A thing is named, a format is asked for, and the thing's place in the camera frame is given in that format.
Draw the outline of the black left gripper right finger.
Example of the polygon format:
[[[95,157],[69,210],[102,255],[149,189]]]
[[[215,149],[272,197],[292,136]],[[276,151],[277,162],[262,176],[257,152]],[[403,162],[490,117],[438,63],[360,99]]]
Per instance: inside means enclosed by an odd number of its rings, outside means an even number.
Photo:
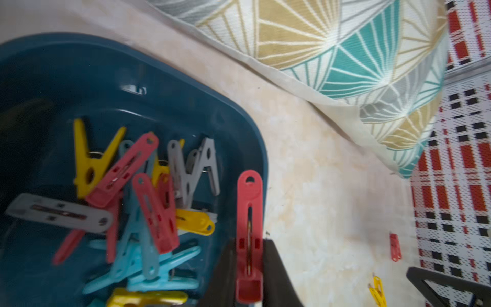
[[[273,240],[263,241],[264,307],[303,307]]]

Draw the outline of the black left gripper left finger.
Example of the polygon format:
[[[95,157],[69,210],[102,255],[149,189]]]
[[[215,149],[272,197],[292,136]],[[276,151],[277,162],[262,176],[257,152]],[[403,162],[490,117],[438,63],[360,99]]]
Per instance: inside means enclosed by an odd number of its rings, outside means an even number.
[[[197,306],[233,307],[235,306],[235,286],[237,275],[237,254],[235,239],[229,240],[222,251],[221,258],[214,269],[208,288]]]

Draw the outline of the dark teal storage box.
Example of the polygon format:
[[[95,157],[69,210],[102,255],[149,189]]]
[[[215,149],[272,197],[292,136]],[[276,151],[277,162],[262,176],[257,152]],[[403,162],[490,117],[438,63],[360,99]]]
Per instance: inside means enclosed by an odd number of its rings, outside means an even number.
[[[75,33],[1,43],[1,306],[88,306],[96,298],[106,301],[126,284],[84,295],[86,283],[109,272],[104,252],[81,243],[55,266],[51,260],[70,230],[4,214],[21,193],[79,201],[77,118],[84,122],[92,158],[104,153],[121,127],[127,129],[123,140],[133,142],[153,132],[161,161],[172,139],[185,140],[185,159],[204,138],[214,140],[221,194],[212,195],[203,173],[193,208],[216,213],[216,231],[208,237],[180,236],[174,253],[193,246],[202,251],[171,271],[199,281],[197,289],[184,290],[189,295],[185,306],[195,306],[224,246],[235,237],[240,174],[254,170],[267,183],[259,128],[238,104],[173,67],[122,43]],[[103,239],[105,246],[105,235],[88,235]]]

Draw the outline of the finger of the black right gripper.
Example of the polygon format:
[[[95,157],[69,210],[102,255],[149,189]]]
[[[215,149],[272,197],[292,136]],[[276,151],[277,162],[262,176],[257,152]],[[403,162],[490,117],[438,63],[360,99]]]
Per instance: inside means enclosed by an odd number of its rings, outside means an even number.
[[[490,306],[490,287],[487,285],[418,267],[409,267],[406,277],[432,306],[449,306],[449,304],[433,290],[428,284],[429,281],[461,292],[470,292],[473,296],[468,306]]]

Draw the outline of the teal clothespin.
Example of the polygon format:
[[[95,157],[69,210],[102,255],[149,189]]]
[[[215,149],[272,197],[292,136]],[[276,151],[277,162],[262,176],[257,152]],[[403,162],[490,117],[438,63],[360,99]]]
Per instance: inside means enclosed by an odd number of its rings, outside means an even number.
[[[126,289],[131,292],[197,289],[199,287],[198,280],[174,276],[171,271],[198,256],[201,251],[201,247],[193,246],[176,254],[161,255],[159,258],[159,273],[155,279],[147,280],[143,273],[138,273],[128,278]]]
[[[129,141],[129,140],[124,140],[122,143],[119,145],[119,155],[122,157],[126,152],[133,146],[134,142]],[[145,173],[147,174],[150,178],[152,178],[152,173],[153,173],[153,167],[157,159],[157,154],[154,152],[148,160],[145,162],[145,164],[140,167],[140,169],[136,172],[136,174],[139,173]],[[155,244],[153,243],[153,239],[150,233],[150,229],[148,227],[147,222],[145,221],[145,218],[143,216],[143,213],[141,211],[140,204],[138,202],[138,198],[135,195],[135,192],[133,191],[132,185],[130,182],[125,186],[124,188],[124,208],[125,212],[128,214],[132,214],[133,212],[137,212],[136,219],[136,232],[132,232],[130,234],[137,234],[138,239],[139,239],[139,246],[140,246],[140,252],[141,252],[141,259],[142,259],[142,264],[143,264],[143,276],[145,277],[146,280],[154,280],[158,276],[159,273],[159,254],[156,250]]]
[[[135,211],[129,216],[110,272],[88,282],[83,287],[83,294],[94,293],[112,284],[119,283],[125,278],[143,270],[138,235],[133,234],[130,236],[132,232],[137,231],[135,226],[136,217],[138,217],[137,214]]]

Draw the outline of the grey clothespin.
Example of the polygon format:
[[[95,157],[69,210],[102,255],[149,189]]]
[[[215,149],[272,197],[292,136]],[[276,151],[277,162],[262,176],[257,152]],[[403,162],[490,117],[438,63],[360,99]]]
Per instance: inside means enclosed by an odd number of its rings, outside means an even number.
[[[219,185],[219,174],[216,159],[215,142],[211,138],[204,138],[201,147],[188,155],[193,163],[188,162],[186,166],[192,165],[189,181],[186,185],[187,199],[184,208],[192,206],[194,192],[198,186],[203,170],[207,170],[211,192],[214,196],[219,196],[221,189]]]
[[[29,193],[16,197],[5,214],[22,220],[95,234],[109,230],[114,221],[112,213],[102,209]]]
[[[189,193],[187,191],[188,174],[185,169],[184,156],[180,143],[177,140],[171,140],[167,145],[168,162],[171,175],[173,177],[174,190],[176,198],[181,199],[181,207],[185,207]]]

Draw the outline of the yellow clothespin front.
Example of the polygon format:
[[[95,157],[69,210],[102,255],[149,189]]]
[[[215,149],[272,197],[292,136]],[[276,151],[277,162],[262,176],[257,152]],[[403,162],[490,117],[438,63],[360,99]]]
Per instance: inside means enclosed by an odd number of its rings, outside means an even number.
[[[217,214],[196,209],[177,209],[176,222],[179,235],[192,233],[207,237],[216,229]]]

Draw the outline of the red clothespin front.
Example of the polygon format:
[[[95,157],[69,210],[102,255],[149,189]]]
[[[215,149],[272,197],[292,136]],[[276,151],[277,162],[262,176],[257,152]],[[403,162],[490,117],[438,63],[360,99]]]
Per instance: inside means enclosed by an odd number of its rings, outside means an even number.
[[[157,150],[158,144],[159,139],[154,133],[143,134],[105,174],[86,197],[86,201],[95,208],[104,209],[108,207],[111,200],[118,195],[131,177]]]

